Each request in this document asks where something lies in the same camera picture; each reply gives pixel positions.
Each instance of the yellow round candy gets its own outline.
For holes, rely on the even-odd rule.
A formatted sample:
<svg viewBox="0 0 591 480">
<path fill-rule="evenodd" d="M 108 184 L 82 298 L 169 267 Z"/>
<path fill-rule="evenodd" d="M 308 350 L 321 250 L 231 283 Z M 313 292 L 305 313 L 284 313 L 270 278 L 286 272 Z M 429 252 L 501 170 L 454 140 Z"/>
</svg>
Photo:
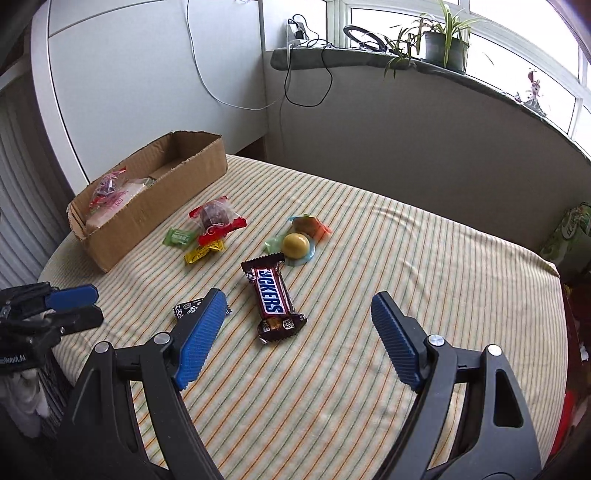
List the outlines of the yellow round candy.
<svg viewBox="0 0 591 480">
<path fill-rule="evenodd" d="M 281 251 L 286 257 L 299 260 L 310 252 L 310 241 L 301 233 L 290 233 L 283 239 Z"/>
</svg>

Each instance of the metal screw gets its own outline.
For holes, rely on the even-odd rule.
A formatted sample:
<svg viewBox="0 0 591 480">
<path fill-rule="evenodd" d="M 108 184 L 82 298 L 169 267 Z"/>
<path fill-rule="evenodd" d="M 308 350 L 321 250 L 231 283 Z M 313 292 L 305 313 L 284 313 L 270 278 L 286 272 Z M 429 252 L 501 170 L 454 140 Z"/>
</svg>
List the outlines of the metal screw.
<svg viewBox="0 0 591 480">
<path fill-rule="evenodd" d="M 95 346 L 96 353 L 105 353 L 109 349 L 109 344 L 107 342 L 99 342 Z"/>
<path fill-rule="evenodd" d="M 429 335 L 429 343 L 433 346 L 442 346 L 445 343 L 445 338 L 441 335 Z"/>
<path fill-rule="evenodd" d="M 165 345 L 170 341 L 170 335 L 166 332 L 157 333 L 154 337 L 154 343 L 156 345 Z"/>
<path fill-rule="evenodd" d="M 488 352 L 493 356 L 500 356 L 503 350 L 501 350 L 500 346 L 493 344 L 488 346 Z"/>
</svg>

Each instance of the windowsill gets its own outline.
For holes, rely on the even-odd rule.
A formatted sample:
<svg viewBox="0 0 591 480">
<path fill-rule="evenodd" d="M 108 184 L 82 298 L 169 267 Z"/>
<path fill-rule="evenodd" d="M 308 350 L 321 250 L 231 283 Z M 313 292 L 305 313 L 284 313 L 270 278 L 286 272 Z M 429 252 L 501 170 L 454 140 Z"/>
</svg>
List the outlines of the windowsill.
<svg viewBox="0 0 591 480">
<path fill-rule="evenodd" d="M 286 52 L 286 48 L 278 48 L 273 51 L 271 56 L 272 68 L 283 72 L 287 71 L 288 66 Z M 387 63 L 392 59 L 392 55 L 390 54 L 352 50 L 348 48 L 293 48 L 290 52 L 290 56 L 291 70 L 323 69 L 324 65 L 326 65 L 327 68 L 368 66 L 383 70 L 386 68 Z M 480 80 L 467 75 L 452 72 L 451 70 L 442 69 L 441 67 L 437 67 L 420 60 L 413 60 L 409 66 L 403 65 L 397 68 L 397 70 L 408 69 L 414 69 L 419 73 L 438 75 L 440 77 L 447 78 L 448 80 L 459 83 L 464 87 L 501 100 L 508 105 L 512 105 L 523 111 L 523 113 L 531 116 L 532 118 L 540 120 L 548 127 L 551 127 L 554 131 L 560 133 L 560 135 L 570 144 L 571 147 L 580 152 L 581 155 L 583 155 L 587 160 L 591 160 L 576 143 L 574 143 L 560 128 L 556 127 L 552 122 L 530 110 L 522 103 L 517 102 L 511 95 L 508 95 L 507 93 L 498 90 L 487 83 L 481 82 Z"/>
</svg>

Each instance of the plant pot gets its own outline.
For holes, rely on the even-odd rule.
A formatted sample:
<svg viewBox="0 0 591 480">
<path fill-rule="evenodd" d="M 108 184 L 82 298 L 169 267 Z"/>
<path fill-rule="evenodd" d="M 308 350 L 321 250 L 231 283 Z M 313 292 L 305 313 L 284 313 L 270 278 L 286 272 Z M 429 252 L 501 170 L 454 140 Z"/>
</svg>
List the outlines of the plant pot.
<svg viewBox="0 0 591 480">
<path fill-rule="evenodd" d="M 447 65 L 443 66 L 445 59 L 445 35 L 437 32 L 425 32 L 426 53 L 425 61 L 447 68 L 458 73 L 465 73 L 464 57 L 468 55 L 468 44 L 459 38 L 452 38 L 452 45 L 447 56 Z"/>
</svg>

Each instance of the striped tablecloth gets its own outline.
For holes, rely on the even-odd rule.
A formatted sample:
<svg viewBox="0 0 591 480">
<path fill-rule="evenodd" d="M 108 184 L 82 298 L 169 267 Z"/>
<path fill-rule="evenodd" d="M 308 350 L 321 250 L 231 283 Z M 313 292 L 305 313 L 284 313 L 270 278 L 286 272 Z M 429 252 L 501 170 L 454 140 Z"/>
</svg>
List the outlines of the striped tablecloth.
<svg viewBox="0 0 591 480">
<path fill-rule="evenodd" d="M 369 314 L 374 293 L 390 292 L 427 333 L 452 345 L 501 345 L 524 391 L 542 460 L 561 413 L 567 344 L 560 280 L 534 253 L 380 195 L 229 155 L 228 173 L 162 223 L 109 274 L 70 235 L 41 280 L 94 283 L 104 325 L 62 340 L 55 354 L 75 381 L 94 344 L 146 342 L 175 324 L 176 303 L 221 288 L 225 320 L 200 378 L 183 398 L 226 479 L 372 478 L 414 399 L 395 374 Z M 168 228 L 189 210 L 226 194 L 249 226 L 228 249 L 198 264 L 165 247 Z M 317 215 L 334 235 L 303 267 L 283 275 L 308 324 L 294 338 L 256 339 L 255 295 L 240 262 L 288 227 L 295 213 Z M 456 386 L 433 463 L 447 458 L 463 390 Z M 140 384 L 132 386 L 148 456 L 164 464 Z"/>
</svg>

